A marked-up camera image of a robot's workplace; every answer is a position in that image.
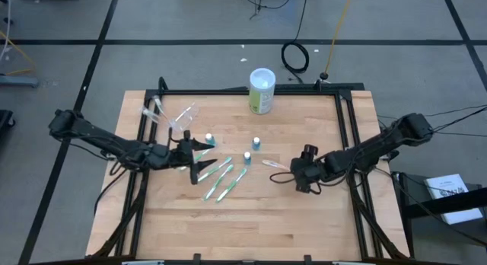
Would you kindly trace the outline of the white green wipes canister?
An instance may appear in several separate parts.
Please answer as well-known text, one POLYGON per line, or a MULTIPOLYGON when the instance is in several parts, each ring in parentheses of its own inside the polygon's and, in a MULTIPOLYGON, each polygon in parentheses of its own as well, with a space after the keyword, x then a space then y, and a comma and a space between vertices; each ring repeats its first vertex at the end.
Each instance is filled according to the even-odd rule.
POLYGON ((256 114, 268 113, 272 108, 275 91, 275 74, 270 69, 259 68, 250 73, 249 106, 256 114))

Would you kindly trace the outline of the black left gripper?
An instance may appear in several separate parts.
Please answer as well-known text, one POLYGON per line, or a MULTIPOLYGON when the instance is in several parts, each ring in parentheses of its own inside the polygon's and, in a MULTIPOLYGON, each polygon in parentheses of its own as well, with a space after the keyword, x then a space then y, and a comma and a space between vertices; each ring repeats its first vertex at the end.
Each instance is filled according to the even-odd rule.
POLYGON ((175 148, 166 147, 165 168, 189 167, 189 177, 192 185, 197 185, 199 173, 204 168, 215 163, 217 159, 195 161, 193 151, 204 151, 214 148, 212 144, 199 142, 191 136, 189 130, 183 132, 183 140, 180 140, 175 148))

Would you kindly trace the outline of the black chair part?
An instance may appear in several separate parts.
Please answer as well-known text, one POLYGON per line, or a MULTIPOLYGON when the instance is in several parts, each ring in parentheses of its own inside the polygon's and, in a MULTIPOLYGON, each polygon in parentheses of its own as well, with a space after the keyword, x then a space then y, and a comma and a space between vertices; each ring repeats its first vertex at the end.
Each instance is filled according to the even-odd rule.
POLYGON ((15 125, 14 112, 11 110, 0 110, 0 145, 6 140, 15 125))

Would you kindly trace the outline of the black side cart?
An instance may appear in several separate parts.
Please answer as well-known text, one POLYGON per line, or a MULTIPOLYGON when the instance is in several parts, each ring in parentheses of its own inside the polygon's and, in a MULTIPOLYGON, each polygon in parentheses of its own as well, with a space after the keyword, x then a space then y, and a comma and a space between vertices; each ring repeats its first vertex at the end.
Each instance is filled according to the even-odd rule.
POLYGON ((396 196, 406 233, 408 249, 414 259, 437 263, 459 265, 487 265, 487 246, 472 241, 452 228, 487 243, 487 205, 478 207, 480 219, 460 222, 450 227, 438 219, 422 212, 425 216, 409 217, 403 210, 417 202, 432 200, 423 177, 414 174, 393 172, 398 183, 408 194, 395 186, 396 196))

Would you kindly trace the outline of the green toothbrush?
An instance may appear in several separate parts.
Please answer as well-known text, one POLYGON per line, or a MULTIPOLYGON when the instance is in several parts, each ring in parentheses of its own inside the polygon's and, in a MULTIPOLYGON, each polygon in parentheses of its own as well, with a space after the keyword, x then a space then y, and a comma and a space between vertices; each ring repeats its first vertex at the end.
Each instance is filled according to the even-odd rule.
POLYGON ((204 201, 207 201, 210 196, 216 191, 216 189, 218 188, 219 184, 222 182, 222 180, 224 179, 224 177, 231 171, 233 171, 234 169, 234 165, 233 164, 230 164, 226 170, 218 177, 218 179, 214 182, 213 186, 210 188, 210 190, 203 196, 203 200, 204 201))
MULTIPOLYGON (((203 158, 206 154, 208 154, 210 152, 209 149, 207 150, 204 150, 204 151, 193 151, 193 161, 194 162, 197 162, 199 161, 201 158, 203 158)), ((189 168, 189 166, 181 166, 181 167, 178 167, 178 171, 185 171, 189 168)))
POLYGON ((216 166, 214 168, 212 168, 211 170, 209 170, 208 172, 206 172, 205 174, 203 174, 201 177, 199 177, 198 179, 198 182, 201 182, 203 181, 204 179, 206 179, 207 177, 210 177, 211 175, 213 175, 215 172, 219 171, 221 168, 223 168, 226 164, 229 164, 231 161, 232 161, 232 157, 226 157, 226 159, 224 160, 224 162, 222 162, 219 166, 216 166))
POLYGON ((243 168, 239 175, 229 184, 229 186, 218 196, 216 203, 220 203, 239 183, 248 172, 248 168, 243 168))

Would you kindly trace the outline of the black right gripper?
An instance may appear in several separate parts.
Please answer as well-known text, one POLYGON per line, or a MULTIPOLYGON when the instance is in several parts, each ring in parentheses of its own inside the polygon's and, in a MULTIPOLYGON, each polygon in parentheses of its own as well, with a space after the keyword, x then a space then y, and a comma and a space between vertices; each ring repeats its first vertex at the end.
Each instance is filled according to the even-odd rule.
POLYGON ((310 193, 312 182, 332 180, 332 174, 326 169, 326 156, 314 159, 317 153, 316 146, 306 144, 301 157, 291 160, 290 171, 296 182, 296 191, 310 193))

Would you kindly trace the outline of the black aluminium table frame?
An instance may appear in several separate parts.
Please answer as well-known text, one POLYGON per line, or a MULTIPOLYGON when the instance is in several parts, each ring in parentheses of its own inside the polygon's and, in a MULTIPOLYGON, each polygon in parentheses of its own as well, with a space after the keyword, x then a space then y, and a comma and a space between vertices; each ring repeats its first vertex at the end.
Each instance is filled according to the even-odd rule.
POLYGON ((251 113, 249 94, 237 90, 167 90, 165 105, 177 109, 196 103, 191 126, 198 139, 212 133, 212 157, 232 157, 238 168, 252 136, 263 138, 253 169, 221 202, 201 200, 210 181, 192 185, 186 173, 167 170, 148 176, 144 211, 126 229, 113 256, 160 260, 165 265, 305 265, 357 262, 385 257, 377 236, 357 216, 346 184, 314 196, 292 184, 269 180, 263 159, 288 163, 306 144, 320 153, 364 141, 379 131, 370 91, 357 84, 325 85, 320 90, 281 86, 272 111, 251 113))

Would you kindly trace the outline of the white booklet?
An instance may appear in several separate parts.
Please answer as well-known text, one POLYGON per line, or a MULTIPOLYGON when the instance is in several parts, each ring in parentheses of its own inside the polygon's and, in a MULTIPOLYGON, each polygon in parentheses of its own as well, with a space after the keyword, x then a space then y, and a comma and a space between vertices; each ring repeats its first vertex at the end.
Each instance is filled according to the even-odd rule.
MULTIPOLYGON (((437 200, 447 196, 453 196, 459 193, 468 193, 469 190, 459 174, 452 174, 443 177, 433 177, 424 180, 430 196, 437 200)), ((448 224, 468 222, 482 218, 479 208, 468 209, 459 212, 449 212, 441 214, 441 218, 448 224)))

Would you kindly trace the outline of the black clamp knob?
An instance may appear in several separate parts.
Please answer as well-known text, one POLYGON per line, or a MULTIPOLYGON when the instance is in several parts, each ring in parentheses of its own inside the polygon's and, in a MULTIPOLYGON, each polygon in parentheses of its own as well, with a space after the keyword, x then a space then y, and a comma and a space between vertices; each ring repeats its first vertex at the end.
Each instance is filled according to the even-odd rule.
POLYGON ((319 74, 319 78, 316 80, 314 84, 314 88, 316 91, 322 91, 323 86, 329 84, 328 77, 329 75, 326 72, 321 72, 319 74))

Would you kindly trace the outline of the grey floor base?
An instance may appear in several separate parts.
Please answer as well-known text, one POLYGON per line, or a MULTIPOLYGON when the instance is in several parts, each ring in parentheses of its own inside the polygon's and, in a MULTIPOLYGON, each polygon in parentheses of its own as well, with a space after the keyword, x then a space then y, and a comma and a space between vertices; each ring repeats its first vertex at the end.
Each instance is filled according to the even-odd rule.
POLYGON ((35 77, 0 75, 0 86, 37 88, 39 85, 35 77))

